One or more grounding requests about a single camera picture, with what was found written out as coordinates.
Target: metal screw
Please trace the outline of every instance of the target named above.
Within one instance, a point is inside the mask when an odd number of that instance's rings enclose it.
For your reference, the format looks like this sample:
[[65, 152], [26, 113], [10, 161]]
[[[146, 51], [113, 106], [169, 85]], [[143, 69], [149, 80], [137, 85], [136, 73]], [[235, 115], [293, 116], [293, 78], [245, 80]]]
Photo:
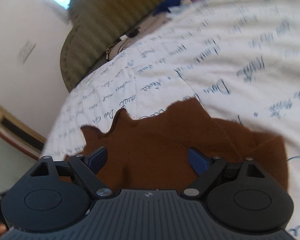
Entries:
[[152, 196], [154, 196], [154, 194], [152, 194], [151, 192], [147, 192], [147, 193], [145, 193], [145, 196], [146, 197], [152, 197]]
[[100, 188], [96, 191], [96, 194], [100, 197], [108, 197], [112, 194], [112, 191], [109, 188]]
[[200, 191], [196, 188], [187, 188], [183, 191], [183, 193], [189, 197], [195, 197], [199, 195]]

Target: wooden frame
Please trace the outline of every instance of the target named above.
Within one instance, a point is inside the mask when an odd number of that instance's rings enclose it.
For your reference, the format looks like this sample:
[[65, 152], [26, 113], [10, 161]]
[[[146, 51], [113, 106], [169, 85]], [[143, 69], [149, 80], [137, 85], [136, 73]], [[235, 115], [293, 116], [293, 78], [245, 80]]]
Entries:
[[27, 136], [42, 144], [46, 142], [46, 138], [26, 126], [12, 114], [6, 111], [2, 106], [0, 106], [0, 137], [17, 149], [21, 150], [23, 153], [29, 155], [34, 159], [38, 159], [41, 154], [41, 150], [29, 144], [27, 141], [23, 140], [18, 135], [13, 133], [3, 125], [3, 122], [11, 123], [12, 126], [17, 127], [17, 129], [20, 129], [20, 131], [25, 133]]

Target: ribbed black surface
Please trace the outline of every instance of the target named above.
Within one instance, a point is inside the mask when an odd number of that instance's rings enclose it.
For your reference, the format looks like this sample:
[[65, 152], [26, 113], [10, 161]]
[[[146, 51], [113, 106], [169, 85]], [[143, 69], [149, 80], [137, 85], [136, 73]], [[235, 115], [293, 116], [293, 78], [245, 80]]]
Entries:
[[182, 199], [173, 190], [122, 190], [116, 198], [97, 201], [83, 220], [68, 229], [41, 235], [11, 230], [2, 239], [292, 240], [293, 238], [285, 231], [264, 236], [232, 232], [213, 221], [201, 203]]

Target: white fabric with handwriting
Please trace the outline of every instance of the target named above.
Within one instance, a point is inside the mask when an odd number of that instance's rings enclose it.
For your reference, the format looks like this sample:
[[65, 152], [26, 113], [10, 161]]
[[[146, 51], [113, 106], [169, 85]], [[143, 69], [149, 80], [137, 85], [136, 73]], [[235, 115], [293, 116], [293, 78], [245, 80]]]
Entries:
[[211, 117], [281, 134], [300, 239], [300, 0], [202, 0], [90, 74], [67, 98], [43, 151], [80, 152], [80, 126], [107, 132], [196, 97]]

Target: white wall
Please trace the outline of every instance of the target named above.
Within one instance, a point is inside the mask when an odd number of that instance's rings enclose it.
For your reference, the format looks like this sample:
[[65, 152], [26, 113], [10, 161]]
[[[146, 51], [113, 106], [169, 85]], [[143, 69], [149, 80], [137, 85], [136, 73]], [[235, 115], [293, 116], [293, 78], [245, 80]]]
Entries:
[[[39, 0], [0, 0], [0, 104], [45, 137], [68, 95], [59, 59], [71, 28]], [[23, 65], [27, 40], [36, 47]]]
[[10, 189], [35, 163], [0, 138], [0, 192]]

